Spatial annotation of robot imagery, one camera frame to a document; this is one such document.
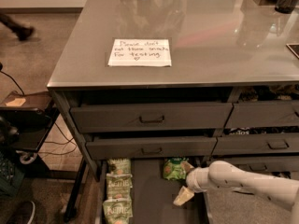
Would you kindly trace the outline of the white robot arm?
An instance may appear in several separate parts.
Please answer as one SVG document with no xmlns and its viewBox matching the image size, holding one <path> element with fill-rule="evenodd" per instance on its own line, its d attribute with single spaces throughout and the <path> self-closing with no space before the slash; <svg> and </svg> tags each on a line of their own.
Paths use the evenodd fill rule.
<svg viewBox="0 0 299 224">
<path fill-rule="evenodd" d="M 242 188 L 291 212 L 290 224 L 299 224 L 299 181 L 243 171 L 227 161 L 213 161 L 208 167 L 191 169 L 173 201 L 181 206 L 195 193 L 209 189 Z"/>
</svg>

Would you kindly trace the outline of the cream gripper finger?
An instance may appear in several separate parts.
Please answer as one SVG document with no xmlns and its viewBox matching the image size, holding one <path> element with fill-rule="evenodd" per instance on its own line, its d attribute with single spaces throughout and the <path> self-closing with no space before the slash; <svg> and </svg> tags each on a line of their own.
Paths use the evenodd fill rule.
<svg viewBox="0 0 299 224">
<path fill-rule="evenodd" d="M 189 173 L 191 170 L 194 169 L 194 167 L 193 167 L 190 163 L 188 163 L 187 161 L 184 161 L 184 162 L 182 163 L 182 167 L 183 167 L 183 169 L 184 169 L 184 171 L 185 171 L 186 173 Z"/>
<path fill-rule="evenodd" d="M 173 201 L 173 204 L 176 206 L 182 206 L 183 204 L 188 202 L 193 196 L 194 196 L 194 192 L 191 189 L 183 186 L 180 189 L 178 196 Z"/>
</svg>

